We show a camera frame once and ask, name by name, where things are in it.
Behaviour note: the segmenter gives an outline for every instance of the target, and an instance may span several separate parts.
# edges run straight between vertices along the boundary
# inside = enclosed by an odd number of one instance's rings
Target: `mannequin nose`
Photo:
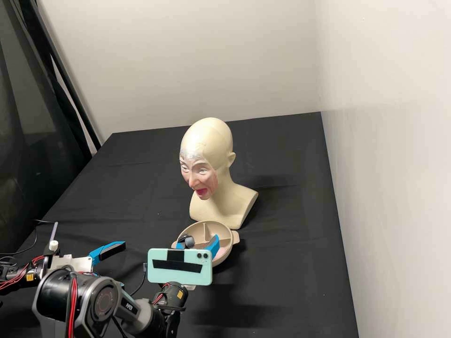
[[[194,175],[189,176],[188,185],[191,189],[194,189],[194,187],[197,185],[198,179]]]

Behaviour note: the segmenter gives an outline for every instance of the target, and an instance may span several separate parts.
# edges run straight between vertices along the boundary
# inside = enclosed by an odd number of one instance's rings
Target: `mannequin ear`
[[[229,155],[227,156],[228,167],[230,167],[232,163],[235,161],[235,157],[236,157],[235,153],[229,153]]]

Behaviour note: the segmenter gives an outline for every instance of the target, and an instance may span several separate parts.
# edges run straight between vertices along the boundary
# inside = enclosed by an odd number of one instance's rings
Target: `white knob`
[[[56,251],[58,249],[58,241],[50,241],[48,248],[50,249],[50,251]]]

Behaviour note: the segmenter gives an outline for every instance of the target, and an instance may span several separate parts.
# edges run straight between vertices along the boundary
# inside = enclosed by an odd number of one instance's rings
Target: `mannequin face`
[[[204,158],[184,158],[180,156],[180,171],[189,187],[201,200],[208,200],[218,187],[218,176]]]

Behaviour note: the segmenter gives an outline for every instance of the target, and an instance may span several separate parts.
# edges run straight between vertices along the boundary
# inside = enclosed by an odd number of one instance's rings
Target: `red lips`
[[[207,188],[203,188],[203,189],[196,190],[196,193],[197,193],[199,196],[202,196],[202,195],[205,195],[205,194],[207,193],[207,191],[208,191]]]

